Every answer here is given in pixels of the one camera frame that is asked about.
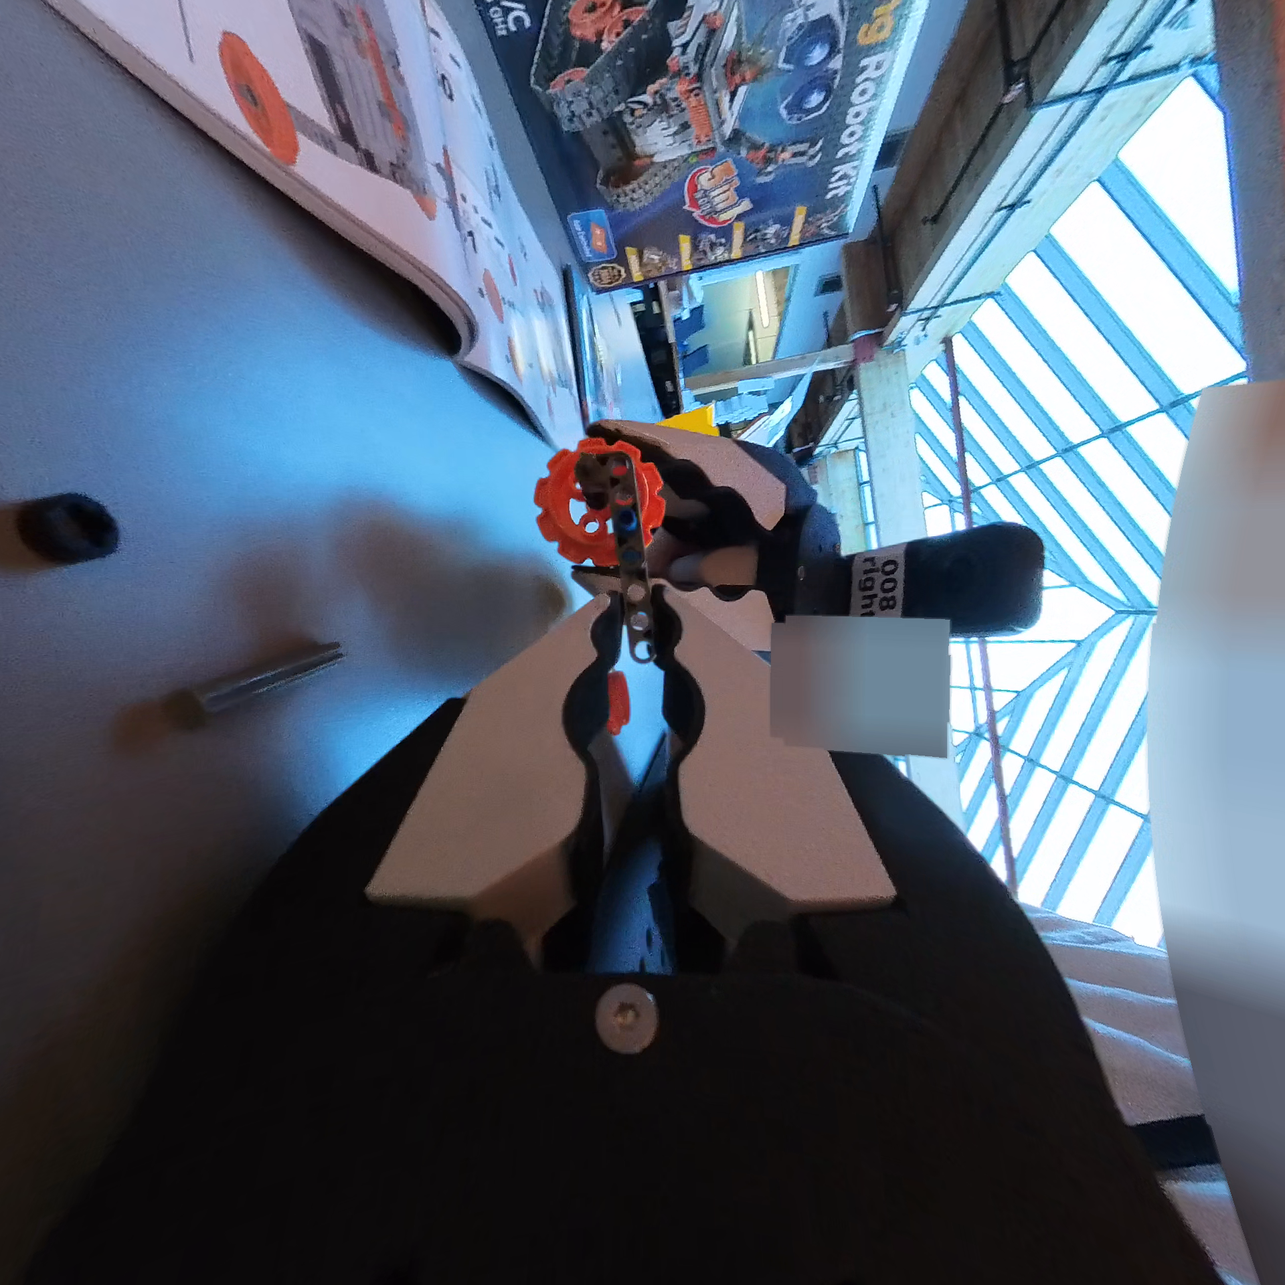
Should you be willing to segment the white instruction booklet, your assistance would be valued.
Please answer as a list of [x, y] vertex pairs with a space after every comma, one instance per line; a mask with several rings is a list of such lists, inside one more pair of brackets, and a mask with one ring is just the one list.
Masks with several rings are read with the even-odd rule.
[[554, 445], [585, 436], [566, 282], [520, 208], [442, 4], [55, 0], [103, 53], [417, 287], [457, 362]]

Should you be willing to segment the blue robot kit box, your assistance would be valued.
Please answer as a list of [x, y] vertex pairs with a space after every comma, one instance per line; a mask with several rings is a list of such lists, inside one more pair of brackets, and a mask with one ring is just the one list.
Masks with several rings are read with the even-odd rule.
[[479, 0], [594, 293], [855, 227], [927, 4]]

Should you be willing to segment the person's right hand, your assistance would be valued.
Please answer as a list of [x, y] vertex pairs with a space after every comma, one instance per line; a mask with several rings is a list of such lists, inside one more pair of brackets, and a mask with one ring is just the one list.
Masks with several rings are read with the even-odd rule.
[[678, 537], [658, 529], [648, 548], [646, 548], [646, 573], [653, 578], [678, 587], [678, 592], [697, 592], [697, 587], [703, 587], [703, 573], [700, 573], [703, 554], [710, 550], [684, 544]]

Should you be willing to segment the grey desk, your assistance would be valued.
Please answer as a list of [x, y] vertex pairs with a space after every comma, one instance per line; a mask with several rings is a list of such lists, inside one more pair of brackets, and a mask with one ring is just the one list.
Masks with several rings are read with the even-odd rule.
[[[3, 1282], [103, 1162], [265, 870], [585, 603], [554, 446], [449, 318], [46, 4], [3, 4]], [[51, 566], [14, 510], [120, 548]], [[344, 662], [198, 729], [158, 701]]]

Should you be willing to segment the black connector pin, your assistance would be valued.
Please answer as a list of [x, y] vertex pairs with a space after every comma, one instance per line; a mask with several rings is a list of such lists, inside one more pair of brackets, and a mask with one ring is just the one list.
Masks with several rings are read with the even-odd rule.
[[85, 490], [30, 500], [14, 510], [14, 532], [30, 554], [51, 566], [85, 566], [117, 554], [117, 516]]

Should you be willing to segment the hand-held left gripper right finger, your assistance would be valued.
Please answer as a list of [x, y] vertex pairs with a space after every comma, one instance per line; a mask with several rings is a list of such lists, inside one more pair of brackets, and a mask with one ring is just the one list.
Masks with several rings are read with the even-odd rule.
[[882, 914], [897, 884], [826, 747], [769, 733], [769, 663], [692, 596], [653, 592], [663, 722], [663, 893], [676, 964], [722, 964], [754, 925]]

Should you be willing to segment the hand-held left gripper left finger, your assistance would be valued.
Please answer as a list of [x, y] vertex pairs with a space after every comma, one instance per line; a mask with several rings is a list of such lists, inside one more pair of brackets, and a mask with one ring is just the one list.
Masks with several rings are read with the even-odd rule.
[[566, 729], [566, 698], [598, 662], [598, 596], [471, 691], [368, 898], [508, 922], [531, 963], [574, 910], [568, 840], [588, 766]]

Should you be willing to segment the grey axle rod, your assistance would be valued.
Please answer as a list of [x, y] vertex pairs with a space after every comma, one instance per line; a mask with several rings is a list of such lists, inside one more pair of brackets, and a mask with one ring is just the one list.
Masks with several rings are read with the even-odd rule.
[[160, 714], [177, 729], [198, 729], [214, 720], [243, 708], [257, 708], [265, 698], [281, 695], [344, 662], [340, 641], [301, 641], [251, 662], [218, 680], [186, 682], [158, 701]]

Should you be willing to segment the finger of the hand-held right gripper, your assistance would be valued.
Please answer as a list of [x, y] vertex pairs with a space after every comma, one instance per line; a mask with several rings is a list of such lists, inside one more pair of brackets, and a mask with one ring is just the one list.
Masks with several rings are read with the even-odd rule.
[[736, 441], [628, 417], [598, 417], [588, 436], [628, 441], [658, 465], [669, 532], [769, 532], [785, 516], [785, 482]]
[[[621, 576], [618, 569], [594, 569], [594, 566], [574, 566], [568, 569], [574, 582], [581, 582], [590, 596], [602, 592], [621, 592]], [[745, 592], [741, 598], [721, 598], [711, 587], [676, 587], [663, 576], [648, 576], [648, 587], [663, 587], [669, 596], [676, 596], [678, 603], [700, 610], [710, 621], [714, 621], [721, 627], [769, 627], [769, 607], [763, 592]]]

